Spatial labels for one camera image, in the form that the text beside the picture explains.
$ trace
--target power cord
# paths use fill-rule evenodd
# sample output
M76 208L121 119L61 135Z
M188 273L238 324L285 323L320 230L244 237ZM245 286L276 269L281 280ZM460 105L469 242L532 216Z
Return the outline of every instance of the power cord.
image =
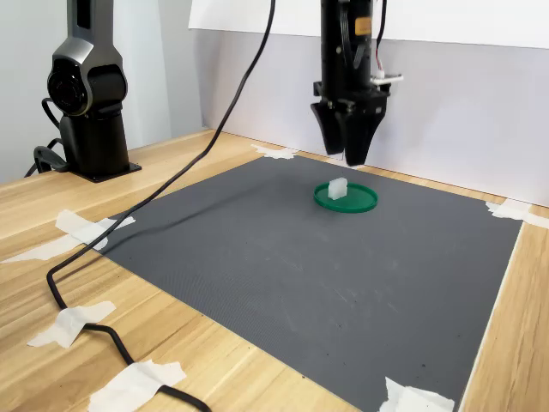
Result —
M383 32L385 31L385 16L387 15L387 0L383 0L382 10L381 10L381 26L379 28L379 34L376 39L376 61L377 69L383 72L383 64L381 63L381 58L379 58L379 45L383 39Z
M42 108L44 109L44 112L45 112L46 116L51 120L53 125L59 129L59 122L57 121L57 119L55 118L53 113L51 112L50 106L48 105L51 102L53 102L53 100L50 99L49 97L46 97L45 99L42 99ZM58 143L63 145L63 141L61 139L55 138L51 142L49 142L48 148L53 148ZM34 172L36 172L36 168L37 168L36 163L34 163L30 167L30 169L28 169L28 172L25 173L25 176L23 178L28 178L29 176L32 176L32 174Z
M126 210L121 214L121 216L115 221L107 230L103 232L97 239L89 243L88 245L84 246L82 249L80 249L77 253L72 255L71 257L68 257L64 261L62 261L60 264L54 266L50 269L50 271L47 273L46 280L48 282L48 286L50 287L51 293L53 294L53 297L55 301L57 302L57 305L59 306L59 309L63 310L67 308L67 305L65 304L63 298L61 297L61 294L57 290L57 285L55 284L55 281L53 280L53 275L55 275L59 270L67 267L69 264L72 264L76 259L83 256L86 252L91 251L94 246L96 246L101 240L106 238L109 234L116 229L122 221L124 221L125 218L130 216L132 213L136 212L143 206L145 206L147 203L151 202L153 199L155 199L162 191L164 191L169 185L171 185L173 182L175 182L177 179L179 179L181 176L183 176L189 169L191 169L200 159L204 158L209 151L214 146L215 142L217 142L217 139L220 136L221 131L223 130L223 127L225 126L226 121L229 119L229 116L232 113L232 110L236 106L238 102L238 98L240 97L242 90L244 89L244 85L246 84L246 81L248 80L248 77L250 77L251 72L256 67L257 61L259 60L259 57L261 57L263 53L263 49L265 48L265 45L267 44L268 36L271 31L271 27L273 25L273 18L275 17L275 4L276 0L271 0L271 6L270 6L270 12L268 15L268 23L267 28L265 29L265 34L263 35L263 40L261 42L261 45L259 46L259 50L257 51L256 56L254 57L253 61L251 62L250 67L248 70L244 73L244 76L242 78L242 81L240 82L240 85L238 86L237 93L235 94L234 98L232 99L231 105L227 109L225 116L223 116L223 119L220 122L219 127L214 133L214 137L212 137L212 140L210 141L209 145L197 156L195 157L187 166L185 166L183 169L181 169L179 172L177 172L172 178L167 180L158 190L156 190L152 195L147 197L146 199L142 200L138 204L136 204L134 207ZM130 356L130 353L128 352L128 349L124 346L122 343L122 340L120 339L120 336L118 336L118 333L111 328L110 326L105 326L102 324L85 324L84 328L85 330L95 330L99 332L105 332L108 333L112 340L114 341L114 344L116 345L118 352L122 355L125 362L128 365L131 365L134 363L133 358ZM209 406L201 401L200 399L197 399L185 392L182 392L178 389L172 388L170 386L163 385L159 388L158 392L166 393L167 395L171 397L176 397L177 399L180 399L183 402L186 402L190 405L193 405L195 408L201 410L202 412L211 412L211 409Z

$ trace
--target black cable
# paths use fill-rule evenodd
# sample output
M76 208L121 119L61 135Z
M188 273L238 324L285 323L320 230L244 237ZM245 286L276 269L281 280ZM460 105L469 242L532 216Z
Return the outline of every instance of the black cable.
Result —
M53 102L52 99L50 99L49 97L46 97L45 99L42 99L42 108L44 109L44 112L46 114L46 116L51 120L51 122L53 123L53 125L55 127L57 127L59 129L59 122L57 121L56 117L53 115L53 113L51 112L51 109L50 109L50 106L48 105L48 103L51 103ZM63 142L61 141L61 139L53 139L50 144L48 144L48 148L53 148L57 143L59 144L63 144ZM31 176L34 172L36 172L36 163L33 164L30 169L28 169L28 172L25 173L25 176L23 178L28 178L29 176Z
M45 99L43 99L42 100L42 108L44 109L44 112L47 115L47 117L50 118L53 125L59 129L59 122L57 121L57 119L55 118L53 113L51 112L50 107L48 106L48 103L50 103L52 101L53 100L50 99L49 97L46 97Z
M349 37L349 16L346 3L340 4L340 29L341 29L341 46L343 47L343 61L348 69L351 69L353 64L353 50L351 47L351 39Z
M55 139L53 139L51 142L48 143L48 148L53 148L56 144L61 144L63 145L63 141L59 138L59 137L56 137ZM25 173L25 176L24 178L28 178L29 176L31 176L34 172L36 172L36 163L34 163L30 169L28 169L28 172Z
M61 310L67 308L67 304L64 302L63 297L59 293L59 290L57 289L57 286L55 284L55 281L53 280L53 275L56 274L59 270L65 268L69 264L72 264L76 259L80 258L82 255L84 255L86 252L91 251L94 246L96 246L101 240L106 238L109 234L112 233L114 229L116 229L120 223L124 221L129 215L136 212L138 209L145 206L147 203L151 202L155 197L157 197L162 191L164 191L169 185L171 185L173 182L175 182L177 179L179 179L181 176L183 176L189 169L191 169L200 159L202 159L204 156L206 156L209 151L214 146L215 142L217 142L218 137L220 136L221 131L223 130L223 127L225 126L226 121L229 119L229 116L232 113L232 110L236 106L238 102L238 98L242 94L242 90L244 89L244 86L248 80L248 77L250 77L251 72L256 67L257 61L259 60L259 57L261 57L263 53L263 49L265 48L265 45L267 44L267 39L271 31L271 27L273 25L273 18L275 17L275 4L276 0L271 0L271 7L268 15L268 23L267 28L265 29L265 34L263 35L263 40L261 42L261 45L259 46L259 50L257 51L256 56L254 57L253 61L251 62L250 67L248 70L244 73L244 76L242 77L242 81L240 82L240 85L238 86L237 93L235 94L234 98L232 99L231 105L227 109L225 116L223 116L223 119L220 122L220 125L218 126L217 130L214 133L214 136L212 137L212 140L208 144L208 146L197 156L195 157L187 166L185 166L183 169L181 169L179 172L177 172L172 178L167 180L159 189L157 189L152 195L147 197L146 199L142 200L138 204L136 204L134 207L126 210L121 214L121 216L115 221L108 229L106 229L97 239L89 243L88 245L84 246L82 249L80 249L77 253L72 255L71 257L68 257L67 259L63 260L60 264L54 266L53 268L48 271L46 280L48 282L48 286L50 287L51 294L53 294L53 298L57 302L57 305ZM84 328L85 330L96 330L100 332L108 333L112 340L114 341L115 345L117 346L118 352L122 355L125 362L130 365L134 362L132 357L130 356L130 353L122 343L122 340L120 339L120 336L118 336L117 332L109 327L104 326L102 324L85 324ZM176 397L177 399L180 399L186 403L189 403L196 408L200 409L204 412L209 412L210 408L209 406L202 402L199 399L196 399L195 397L182 392L180 390L177 390L175 388L171 388L168 386L162 386L160 387L159 391L166 393L167 395L170 395L171 397Z
M383 32L385 31L385 16L387 15L387 0L383 0L383 6L381 10L381 27L379 28L379 34L376 39L376 50L379 49L381 40L383 38Z

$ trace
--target white board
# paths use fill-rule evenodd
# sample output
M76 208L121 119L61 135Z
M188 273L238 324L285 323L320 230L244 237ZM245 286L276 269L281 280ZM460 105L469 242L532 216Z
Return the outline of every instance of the white board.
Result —
M270 0L193 0L189 28L262 33ZM381 0L374 13L379 27ZM549 49L547 0L388 0L386 39ZM320 36L320 0L277 0L272 33Z

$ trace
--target white foam block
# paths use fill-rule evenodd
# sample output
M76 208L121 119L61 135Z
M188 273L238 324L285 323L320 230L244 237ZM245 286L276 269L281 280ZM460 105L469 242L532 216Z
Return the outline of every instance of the white foam block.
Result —
M328 197L337 200L347 195L347 179L338 178L329 182Z
M157 365L151 360L126 367L103 389L90 397L89 412L130 412L151 400L162 385L174 386L185 379L177 363Z
M75 341L85 324L96 324L106 318L116 307L110 301L93 306L77 306L63 309L49 329L40 332L27 345L40 347L51 342L67 349Z

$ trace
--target white tape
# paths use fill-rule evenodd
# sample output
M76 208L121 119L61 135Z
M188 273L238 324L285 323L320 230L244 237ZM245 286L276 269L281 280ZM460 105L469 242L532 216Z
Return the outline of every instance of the white tape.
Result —
M507 199L502 204L486 202L486 206L488 207L488 211L492 212L492 216L525 221L531 225L549 229L549 219L529 212L532 206L530 203Z
M336 166L341 166L341 167L346 167L347 169L354 169L354 170L357 170L359 169L360 167L363 167L364 165L360 165L360 166L349 166L347 164L346 161L343 161L341 159L335 159L333 157L330 157L326 163L329 163L330 165L336 165Z
M40 332L27 345L40 347L51 342L67 349L75 341L84 324L96 324L106 318L116 307L106 301L93 306L77 306L63 309L48 330Z
M30 251L25 251L20 255L10 257L9 259L6 259L0 263L10 264L12 262L21 262L23 260L31 259L49 260L51 258L54 258L55 256L61 255L63 253L66 253L67 251L70 251L71 249L74 249L80 244L80 240L73 238L69 234L65 234L59 239L55 239L52 242L48 242L38 247L35 247Z
M177 363L132 363L90 397L89 412L130 412L151 400L162 385L174 386L186 375Z
M385 378L387 401L379 412L452 412L454 401L441 397L435 392L422 391L411 386L401 386Z
M136 220L133 217L128 217L120 223L117 230L121 227L128 226L135 221ZM52 242L35 247L30 251L25 251L17 256L10 257L0 263L9 264L31 259L49 260L55 256L62 255L63 253L74 249L82 243L91 242L106 229L108 229L114 222L115 221L113 219L107 218L102 221L98 221L97 223L92 223L73 212L63 210L59 213L55 226L66 232L66 235L59 239L55 239ZM100 251L106 246L107 241L107 239L102 240L94 247L94 249L96 251Z
M272 157L273 159L293 159L294 154L299 152L295 148L281 148L280 150L264 148L263 146L251 145L256 148L257 153L264 153L263 157Z

